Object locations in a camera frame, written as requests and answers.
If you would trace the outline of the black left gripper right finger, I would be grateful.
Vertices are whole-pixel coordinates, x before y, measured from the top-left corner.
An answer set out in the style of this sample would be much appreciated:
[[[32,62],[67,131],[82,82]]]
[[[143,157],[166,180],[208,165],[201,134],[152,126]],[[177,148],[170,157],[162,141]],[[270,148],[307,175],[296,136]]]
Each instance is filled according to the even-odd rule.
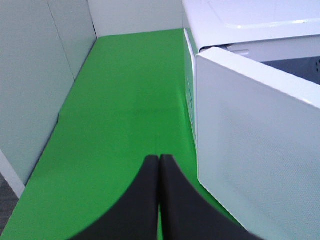
[[[172,155],[159,161],[159,203],[165,240],[257,240],[210,205],[185,177]]]

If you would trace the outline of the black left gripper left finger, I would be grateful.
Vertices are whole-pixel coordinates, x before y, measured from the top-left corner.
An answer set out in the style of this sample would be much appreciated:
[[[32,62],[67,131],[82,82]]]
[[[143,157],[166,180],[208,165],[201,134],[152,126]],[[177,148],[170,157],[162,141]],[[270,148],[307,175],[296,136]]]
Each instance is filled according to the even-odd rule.
[[[71,237],[72,240],[156,240],[159,220],[159,165],[148,155],[135,179],[98,220]]]

